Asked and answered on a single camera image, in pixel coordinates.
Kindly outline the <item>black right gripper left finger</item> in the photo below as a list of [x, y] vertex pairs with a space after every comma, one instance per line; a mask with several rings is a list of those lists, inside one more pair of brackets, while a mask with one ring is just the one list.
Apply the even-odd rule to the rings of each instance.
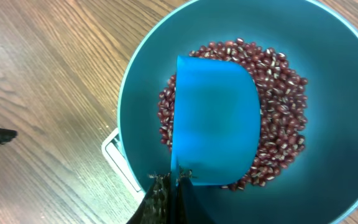
[[167, 224], [170, 220], [171, 173], [152, 174], [154, 182], [127, 224]]

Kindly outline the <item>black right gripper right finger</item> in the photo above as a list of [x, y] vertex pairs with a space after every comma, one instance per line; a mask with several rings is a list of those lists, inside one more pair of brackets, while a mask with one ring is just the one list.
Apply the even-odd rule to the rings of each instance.
[[207, 211], [196, 198], [191, 169], [179, 167], [175, 193], [175, 223], [215, 224]]

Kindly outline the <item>blue plastic measuring scoop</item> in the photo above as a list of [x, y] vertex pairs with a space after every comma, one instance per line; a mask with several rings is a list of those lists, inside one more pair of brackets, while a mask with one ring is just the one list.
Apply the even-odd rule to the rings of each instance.
[[234, 62], [179, 56], [170, 221], [179, 167], [192, 170], [194, 187], [231, 184], [250, 168], [259, 136], [259, 97], [248, 72]]

